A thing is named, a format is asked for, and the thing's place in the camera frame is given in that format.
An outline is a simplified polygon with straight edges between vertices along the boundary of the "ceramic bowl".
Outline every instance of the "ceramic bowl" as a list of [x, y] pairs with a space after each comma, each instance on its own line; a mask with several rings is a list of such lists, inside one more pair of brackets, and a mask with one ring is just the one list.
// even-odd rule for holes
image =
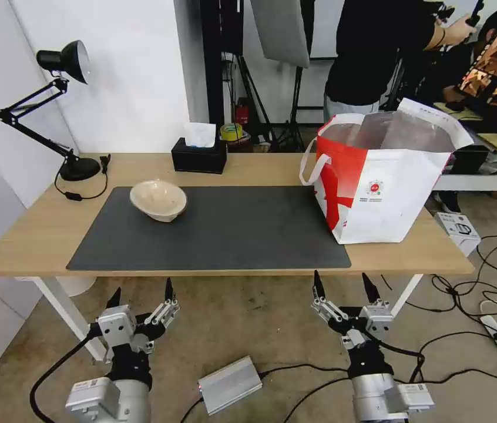
[[171, 222], [186, 208], [185, 192], [160, 179], [144, 181], [133, 188], [129, 199], [141, 212], [162, 222]]

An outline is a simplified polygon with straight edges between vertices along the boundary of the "lamp arm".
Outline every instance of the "lamp arm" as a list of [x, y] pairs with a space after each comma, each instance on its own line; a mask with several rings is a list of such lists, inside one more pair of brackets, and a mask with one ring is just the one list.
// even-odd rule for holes
[[[52, 96], [38, 103], [29, 104], [29, 105], [24, 104], [27, 101], [31, 100], [32, 98], [38, 96], [39, 94], [49, 90], [50, 88], [57, 88], [58, 91], [54, 93]], [[48, 138], [45, 138], [44, 136], [36, 133], [34, 130], [28, 128], [27, 126], [19, 122], [19, 119], [22, 118], [23, 116], [33, 112], [35, 109], [38, 109], [39, 107], [49, 103], [50, 101], [53, 101], [57, 97], [66, 93], [67, 88], [68, 88], [68, 80], [64, 78], [55, 78], [53, 81], [49, 82], [43, 88], [35, 91], [34, 93], [31, 93], [30, 95], [21, 99], [17, 103], [14, 103], [13, 105], [5, 109], [0, 109], [0, 122], [5, 123], [6, 125], [10, 125], [12, 128], [17, 129], [18, 131], [34, 139], [35, 141], [43, 144], [45, 147], [50, 148], [55, 153], [60, 154], [63, 157], [67, 157], [69, 159], [74, 157], [72, 149], [62, 147], [61, 145], [55, 143], [54, 141]]]

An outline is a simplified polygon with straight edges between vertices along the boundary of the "black desk lamp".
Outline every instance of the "black desk lamp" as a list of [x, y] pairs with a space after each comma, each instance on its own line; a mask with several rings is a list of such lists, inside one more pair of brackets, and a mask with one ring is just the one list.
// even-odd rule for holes
[[[68, 75], [79, 82], [87, 83], [86, 78], [89, 77], [90, 70], [86, 48], [82, 41], [77, 40], [67, 44], [67, 46], [59, 52], [40, 50], [37, 52], [37, 63], [56, 78], [40, 90], [28, 95], [26, 98], [21, 99], [10, 107], [1, 109], [0, 121], [23, 132], [27, 136], [43, 144], [45, 147], [48, 147], [63, 156], [65, 162], [59, 171], [59, 175], [64, 180], [79, 181], [88, 179], [100, 171], [100, 164], [96, 160], [80, 158], [74, 154], [73, 149], [47, 139], [19, 122], [20, 118], [66, 93], [68, 79], [62, 76], [62, 72], [68, 73]], [[27, 101], [50, 88], [56, 88], [58, 91], [38, 103], [26, 104]]]

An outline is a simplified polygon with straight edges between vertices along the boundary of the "hand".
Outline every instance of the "hand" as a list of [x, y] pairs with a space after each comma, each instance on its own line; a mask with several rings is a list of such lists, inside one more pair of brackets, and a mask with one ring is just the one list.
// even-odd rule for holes
[[469, 19], [470, 15], [466, 14], [451, 26], [446, 28], [446, 36], [444, 38], [444, 44], [457, 45], [464, 41], [470, 34], [476, 32], [476, 28], [469, 26], [466, 20]]

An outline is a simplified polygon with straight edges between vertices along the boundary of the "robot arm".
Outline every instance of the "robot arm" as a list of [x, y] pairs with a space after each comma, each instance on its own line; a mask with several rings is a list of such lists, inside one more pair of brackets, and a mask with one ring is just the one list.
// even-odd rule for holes
[[381, 301], [376, 286], [362, 274], [370, 305], [337, 307], [325, 296], [315, 271], [311, 307], [341, 335], [350, 356], [348, 376], [352, 381], [352, 403], [357, 422], [405, 421], [411, 412], [434, 407], [425, 384], [397, 384], [394, 371], [385, 362], [377, 341], [384, 338], [393, 322], [389, 303]]
[[153, 384], [149, 354], [180, 310], [170, 278], [164, 302], [152, 313], [135, 316], [119, 305], [119, 288], [96, 324], [109, 349], [112, 369], [104, 377], [74, 384], [65, 408], [80, 422], [150, 423], [149, 391]]

